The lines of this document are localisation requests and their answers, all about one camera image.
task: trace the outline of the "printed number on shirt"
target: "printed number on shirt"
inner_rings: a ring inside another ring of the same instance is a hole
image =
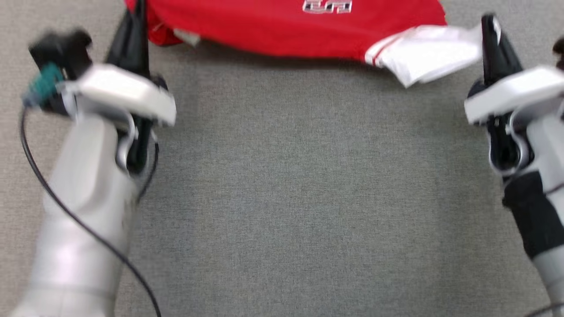
[[[350,13],[351,7],[353,6],[352,1],[313,1],[305,0],[303,3],[303,11],[312,14],[326,14],[326,13]]]

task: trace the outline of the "white fabric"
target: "white fabric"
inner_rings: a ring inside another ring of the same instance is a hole
[[[405,87],[459,71],[482,57],[482,30],[423,25],[370,47],[366,63],[391,70]]]

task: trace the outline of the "red jersey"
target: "red jersey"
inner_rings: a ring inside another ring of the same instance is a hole
[[[126,0],[130,7],[136,0]],[[172,30],[272,56],[366,60],[380,40],[419,25],[446,25],[438,0],[148,0],[149,39]]]

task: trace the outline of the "black sleeve on robotic arm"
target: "black sleeve on robotic arm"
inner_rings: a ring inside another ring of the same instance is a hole
[[[505,187],[503,204],[513,213],[529,258],[564,244],[564,226],[543,191],[538,171],[511,181]]]

